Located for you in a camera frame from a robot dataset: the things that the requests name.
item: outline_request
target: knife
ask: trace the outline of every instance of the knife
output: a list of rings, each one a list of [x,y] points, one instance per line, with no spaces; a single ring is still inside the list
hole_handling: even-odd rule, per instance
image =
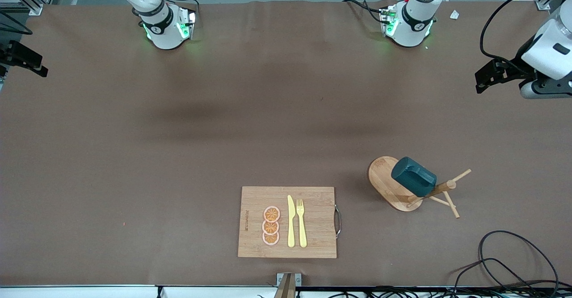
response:
[[[294,245],[294,216],[296,216],[296,207],[292,196],[288,196],[288,246],[293,248]]]

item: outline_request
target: metal handle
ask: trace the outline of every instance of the metal handle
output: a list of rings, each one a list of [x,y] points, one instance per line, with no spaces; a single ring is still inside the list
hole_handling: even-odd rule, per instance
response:
[[[337,208],[337,204],[333,205],[333,208],[335,209],[334,213],[337,213],[337,232],[336,232],[336,239],[340,236],[340,232],[341,232],[341,213],[340,213],[340,209]],[[336,227],[336,219],[334,217],[333,219],[333,224],[334,224],[334,229]]]

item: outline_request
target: fork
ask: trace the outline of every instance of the fork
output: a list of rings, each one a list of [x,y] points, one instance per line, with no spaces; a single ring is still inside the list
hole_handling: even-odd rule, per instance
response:
[[[306,241],[306,227],[304,227],[304,201],[296,200],[296,213],[300,221],[300,246],[305,248],[308,245]]]

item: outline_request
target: brown table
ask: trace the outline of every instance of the brown table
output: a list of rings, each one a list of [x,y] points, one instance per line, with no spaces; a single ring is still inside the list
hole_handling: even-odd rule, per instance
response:
[[[444,3],[416,48],[345,3],[205,5],[202,41],[173,51],[129,6],[45,7],[23,43],[49,76],[12,69],[0,94],[0,282],[450,285],[494,229],[571,281],[572,101],[528,101],[517,83],[475,93],[498,4]],[[511,57],[545,17],[509,5],[487,48]],[[392,209],[366,177],[383,155],[442,180],[472,168],[451,194],[462,218]],[[335,186],[338,258],[239,259],[243,185]],[[485,251],[551,277],[514,239]],[[462,284],[492,282],[476,268]]]

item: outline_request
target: oval wooden base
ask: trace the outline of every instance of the oval wooden base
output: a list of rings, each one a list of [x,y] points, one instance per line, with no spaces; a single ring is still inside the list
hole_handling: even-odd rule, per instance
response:
[[[368,176],[374,188],[391,206],[403,212],[411,212],[419,208],[423,200],[407,208],[407,205],[412,202],[407,199],[412,196],[413,193],[391,177],[391,171],[397,162],[398,160],[396,158],[382,156],[372,162]]]

